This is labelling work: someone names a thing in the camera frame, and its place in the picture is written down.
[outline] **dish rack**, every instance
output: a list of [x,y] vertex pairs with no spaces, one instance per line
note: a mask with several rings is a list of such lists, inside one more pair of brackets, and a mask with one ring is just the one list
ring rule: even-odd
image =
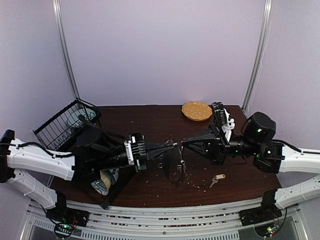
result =
[[86,128],[78,119],[78,115],[83,115],[86,120],[101,126],[99,118],[102,114],[98,108],[77,98],[33,132],[45,148],[72,152],[77,137]]

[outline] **metal wire rack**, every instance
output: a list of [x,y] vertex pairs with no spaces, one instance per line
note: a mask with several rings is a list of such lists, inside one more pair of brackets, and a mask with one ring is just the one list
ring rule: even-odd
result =
[[45,148],[61,152],[70,151],[76,143],[77,136],[85,129],[78,118],[79,115],[100,125],[99,118],[102,114],[98,108],[77,98],[33,132]]

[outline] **wood grain surface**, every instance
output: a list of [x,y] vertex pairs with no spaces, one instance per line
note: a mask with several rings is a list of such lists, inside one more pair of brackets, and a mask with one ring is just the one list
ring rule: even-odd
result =
[[[240,134],[246,121],[239,106],[225,106],[235,119],[234,132]],[[101,125],[111,131],[127,136],[139,132],[148,142],[163,143],[167,140],[180,142],[213,124],[212,117],[206,121],[195,122],[187,119],[181,112],[182,106],[104,106]],[[252,166],[252,158],[245,165],[231,164],[227,160],[223,166],[210,165],[210,161],[190,150],[185,150],[186,181],[175,187],[158,168],[159,160],[148,164],[148,172],[136,174],[112,205],[122,207],[185,207],[230,203],[262,197],[267,190],[280,188],[275,174],[266,174]],[[240,157],[231,158],[241,163]],[[225,174],[209,188],[212,178]],[[68,200],[83,203],[102,203],[103,199],[90,186],[81,189],[76,183],[55,177],[51,187],[63,192]]]

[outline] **white wall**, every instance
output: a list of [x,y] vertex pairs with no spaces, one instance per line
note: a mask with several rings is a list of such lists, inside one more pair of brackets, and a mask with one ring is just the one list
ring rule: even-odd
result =
[[[274,1],[270,35],[250,114],[265,112],[276,137],[320,149],[320,1]],[[282,186],[312,174],[280,174]],[[301,204],[313,240],[320,239],[320,199]]]
[[[73,100],[52,0],[0,1],[0,136],[22,141]],[[29,199],[0,185],[0,236],[16,240]]]
[[75,80],[96,105],[241,105],[265,1],[64,0]]

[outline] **wooden table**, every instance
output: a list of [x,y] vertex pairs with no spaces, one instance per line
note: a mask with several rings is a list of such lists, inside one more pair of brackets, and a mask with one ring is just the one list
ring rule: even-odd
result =
[[[234,132],[240,134],[246,117],[239,106],[225,106],[235,119]],[[127,136],[139,132],[149,142],[164,143],[167,140],[180,142],[183,138],[204,132],[212,118],[203,122],[187,119],[181,106],[104,106],[100,122],[102,127]],[[223,166],[210,165],[210,161],[190,150],[185,150],[186,181],[175,187],[158,168],[159,160],[148,164],[148,172],[136,174],[113,202],[122,207],[185,207],[230,203],[262,197],[267,190],[280,188],[275,174],[266,174],[252,166],[252,158],[245,165],[231,164],[227,160]],[[241,163],[240,157],[231,158]],[[225,174],[212,188],[212,178]],[[81,190],[75,183],[55,177],[51,187],[63,192],[68,200],[95,204],[102,202],[101,196]]]

